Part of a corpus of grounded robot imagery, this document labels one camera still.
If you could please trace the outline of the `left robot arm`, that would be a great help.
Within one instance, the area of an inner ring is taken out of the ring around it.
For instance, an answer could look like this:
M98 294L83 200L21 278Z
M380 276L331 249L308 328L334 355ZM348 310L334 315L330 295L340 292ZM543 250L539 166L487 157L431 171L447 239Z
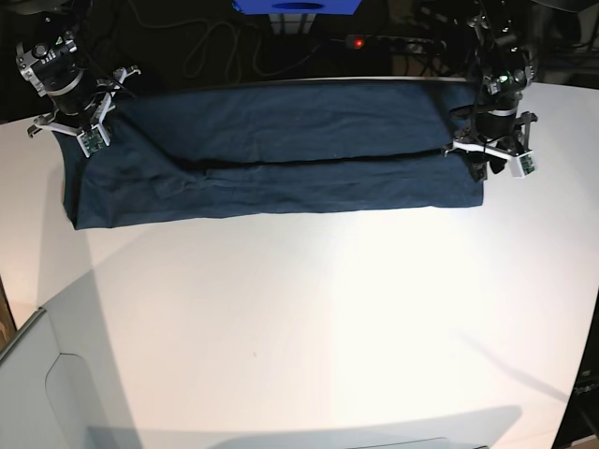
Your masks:
M514 178L524 179L537 170L530 134L538 117L519 112L523 91L534 77L530 55L506 1L480 1L467 24L477 39L475 100L450 111L467 124L445 146L445 154L457 154L476 182L505 168Z

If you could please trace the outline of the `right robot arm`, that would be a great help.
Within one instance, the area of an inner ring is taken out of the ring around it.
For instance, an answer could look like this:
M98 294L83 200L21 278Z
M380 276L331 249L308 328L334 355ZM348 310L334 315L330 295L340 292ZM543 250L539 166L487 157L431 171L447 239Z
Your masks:
M132 92L125 81L141 73L136 65L111 73L96 66L85 48L82 26L91 12L91 1L3 1L3 11L42 18L40 36L30 44L16 45L15 62L22 76L52 111L33 120L27 129L33 138L42 131L77 140L85 155L111 144L105 126L116 109L115 96Z

